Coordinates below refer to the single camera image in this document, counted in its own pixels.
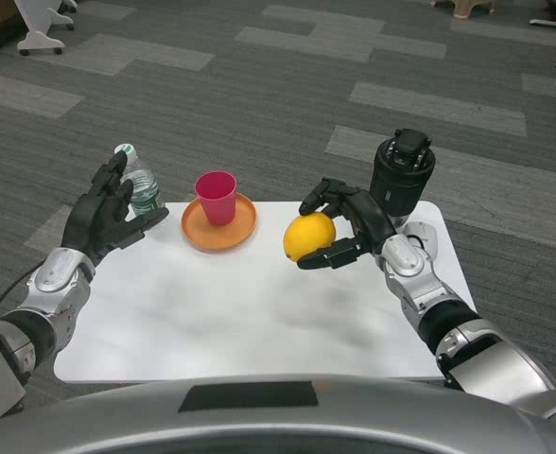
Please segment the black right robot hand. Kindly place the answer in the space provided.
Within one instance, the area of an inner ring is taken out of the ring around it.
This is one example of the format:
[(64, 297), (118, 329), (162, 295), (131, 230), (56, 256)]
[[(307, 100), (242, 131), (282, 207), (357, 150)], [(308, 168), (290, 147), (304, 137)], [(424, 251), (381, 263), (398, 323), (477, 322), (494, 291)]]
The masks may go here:
[(300, 215), (311, 215), (318, 208), (329, 218), (343, 216), (352, 226), (353, 237), (333, 241), (297, 260), (301, 270), (338, 269), (357, 261), (365, 253), (381, 253), (387, 239), (396, 235), (391, 219), (371, 194), (346, 182), (322, 178), (304, 198)]

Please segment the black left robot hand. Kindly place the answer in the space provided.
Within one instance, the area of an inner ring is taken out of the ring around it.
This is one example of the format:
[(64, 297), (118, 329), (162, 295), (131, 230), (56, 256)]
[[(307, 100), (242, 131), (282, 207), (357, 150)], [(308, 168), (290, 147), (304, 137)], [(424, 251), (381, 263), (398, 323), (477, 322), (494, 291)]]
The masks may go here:
[(128, 153), (120, 149), (101, 166), (89, 191), (73, 207), (63, 232), (64, 248), (84, 253), (98, 265), (107, 254), (125, 249), (145, 237), (145, 232), (169, 214), (165, 207), (154, 207), (128, 220), (134, 208), (131, 199), (134, 181), (126, 176)]

